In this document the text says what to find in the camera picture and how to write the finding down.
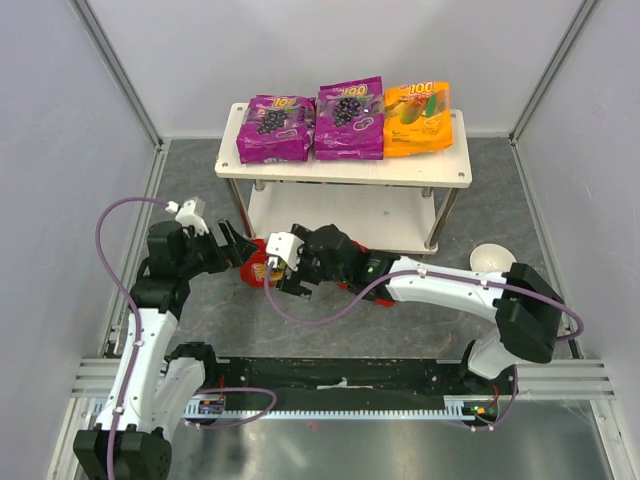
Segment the orange candy bag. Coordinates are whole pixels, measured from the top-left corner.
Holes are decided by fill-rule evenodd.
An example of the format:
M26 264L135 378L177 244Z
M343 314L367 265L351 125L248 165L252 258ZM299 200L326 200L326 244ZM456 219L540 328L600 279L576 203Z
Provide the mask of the orange candy bag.
M387 88L384 102L385 157L432 153L453 145L448 82L429 80Z

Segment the red candy bag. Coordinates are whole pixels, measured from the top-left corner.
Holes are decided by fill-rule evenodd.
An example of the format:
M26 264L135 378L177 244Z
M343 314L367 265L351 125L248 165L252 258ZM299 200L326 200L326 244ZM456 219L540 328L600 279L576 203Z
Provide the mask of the red candy bag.
M263 288L269 260L266 253L266 242L262 238L256 238L253 242L258 246L258 250L240 267L240 278L252 288Z
M359 294L369 284L388 274L393 264L400 259L400 255L392 252L371 250L357 242L354 242L354 244L360 249L362 254L356 262L351 280L347 285L350 292ZM373 301L384 307L392 306L394 301L386 290L385 285L387 283L388 280L385 280L378 284L364 299Z

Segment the purple candy bag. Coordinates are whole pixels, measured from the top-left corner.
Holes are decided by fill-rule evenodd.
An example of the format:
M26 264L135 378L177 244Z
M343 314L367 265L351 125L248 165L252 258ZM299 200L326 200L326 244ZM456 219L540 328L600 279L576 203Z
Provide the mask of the purple candy bag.
M236 137L242 164L304 163L315 139L316 100L257 95Z
M380 76L321 86L316 99L315 159L382 160L383 127Z

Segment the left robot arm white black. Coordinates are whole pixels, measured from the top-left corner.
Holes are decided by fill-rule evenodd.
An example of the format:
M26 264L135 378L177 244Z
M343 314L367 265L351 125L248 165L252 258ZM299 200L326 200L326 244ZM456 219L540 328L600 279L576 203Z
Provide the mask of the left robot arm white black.
M170 220L152 225L148 255L129 292L129 320L114 383L95 424L77 432L73 451L90 479L164 479L172 438L191 397L219 384L216 355L204 342L166 351L191 280L243 266L257 245L219 222L225 242L207 228Z

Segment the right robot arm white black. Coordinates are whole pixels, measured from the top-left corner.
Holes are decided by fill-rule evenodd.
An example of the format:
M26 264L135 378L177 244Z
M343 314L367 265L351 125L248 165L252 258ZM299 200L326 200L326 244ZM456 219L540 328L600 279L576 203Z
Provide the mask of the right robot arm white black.
M473 314L493 329L468 347L463 364L493 380L521 364L547 364L561 323L561 297L532 267L513 263L505 272L474 272L367 249L334 224L309 230L295 224L273 233L267 267L280 273L283 293L309 297L311 286L336 283L357 299L433 304Z

